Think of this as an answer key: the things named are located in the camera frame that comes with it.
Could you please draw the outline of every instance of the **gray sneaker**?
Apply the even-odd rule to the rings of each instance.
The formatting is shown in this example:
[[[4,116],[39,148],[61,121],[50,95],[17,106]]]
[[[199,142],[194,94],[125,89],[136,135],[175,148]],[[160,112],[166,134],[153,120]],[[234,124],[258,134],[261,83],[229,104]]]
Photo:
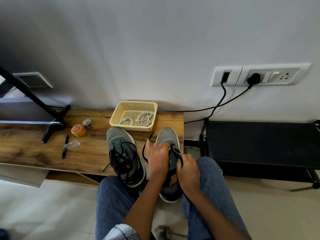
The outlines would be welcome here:
[[[111,127],[106,132],[110,164],[118,177],[130,188],[146,179],[146,169],[137,154],[132,136],[123,129]]]
[[[177,160],[180,153],[179,139],[174,131],[170,127],[163,128],[156,142],[166,142],[170,145],[171,150],[169,151],[169,171],[167,174],[166,181],[164,182],[160,191],[160,198],[167,203],[178,202],[182,197],[182,189],[178,182],[177,177]]]

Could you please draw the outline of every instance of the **pen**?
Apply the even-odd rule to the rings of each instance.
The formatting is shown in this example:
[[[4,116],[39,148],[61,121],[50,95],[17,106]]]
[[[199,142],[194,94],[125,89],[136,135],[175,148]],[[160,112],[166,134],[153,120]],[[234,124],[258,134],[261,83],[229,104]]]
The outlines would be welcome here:
[[[65,145],[68,144],[68,140],[69,140],[69,135],[66,135],[66,142],[64,143]],[[66,147],[63,147],[63,152],[62,152],[62,159],[65,159],[66,158],[66,152],[67,152],[67,149]]]

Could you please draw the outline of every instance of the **blue jeans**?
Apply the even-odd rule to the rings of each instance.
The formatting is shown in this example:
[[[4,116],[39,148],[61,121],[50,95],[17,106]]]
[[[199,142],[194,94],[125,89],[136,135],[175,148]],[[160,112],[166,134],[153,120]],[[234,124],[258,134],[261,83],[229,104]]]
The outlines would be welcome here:
[[[197,165],[201,174],[202,192],[226,218],[249,236],[218,164],[210,157],[201,157],[197,160]],[[134,202],[135,196],[128,193],[117,177],[104,178],[97,197],[96,240],[103,240],[115,225],[122,223]],[[185,196],[182,197],[182,208],[188,218],[188,240],[213,239],[204,219]]]

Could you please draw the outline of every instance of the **yellow plastic basket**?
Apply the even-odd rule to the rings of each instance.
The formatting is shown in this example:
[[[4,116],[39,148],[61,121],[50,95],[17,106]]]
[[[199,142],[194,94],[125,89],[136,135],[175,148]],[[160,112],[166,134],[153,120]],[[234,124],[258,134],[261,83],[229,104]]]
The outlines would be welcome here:
[[[117,107],[115,108],[110,119],[110,125],[127,131],[150,132],[152,131],[152,127],[155,122],[157,108],[158,105],[154,102],[122,101],[118,103]],[[145,111],[150,111],[153,113],[153,116],[150,118],[151,124],[149,126],[140,126],[138,125],[136,119],[138,118],[139,114]],[[120,124],[120,121],[126,117],[133,119],[133,125],[130,125],[130,121],[128,120]]]

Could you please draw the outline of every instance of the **white wall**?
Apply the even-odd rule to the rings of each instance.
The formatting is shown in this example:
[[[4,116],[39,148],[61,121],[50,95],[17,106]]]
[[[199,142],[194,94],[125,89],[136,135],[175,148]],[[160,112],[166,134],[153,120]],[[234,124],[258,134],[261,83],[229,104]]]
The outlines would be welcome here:
[[[252,88],[212,119],[320,118],[320,0],[0,0],[1,64],[39,71],[42,95],[79,108],[122,100],[214,106],[218,65],[311,62],[295,86]],[[244,87],[227,88],[227,97]],[[186,113],[185,121],[210,111]],[[197,138],[200,123],[185,126]]]

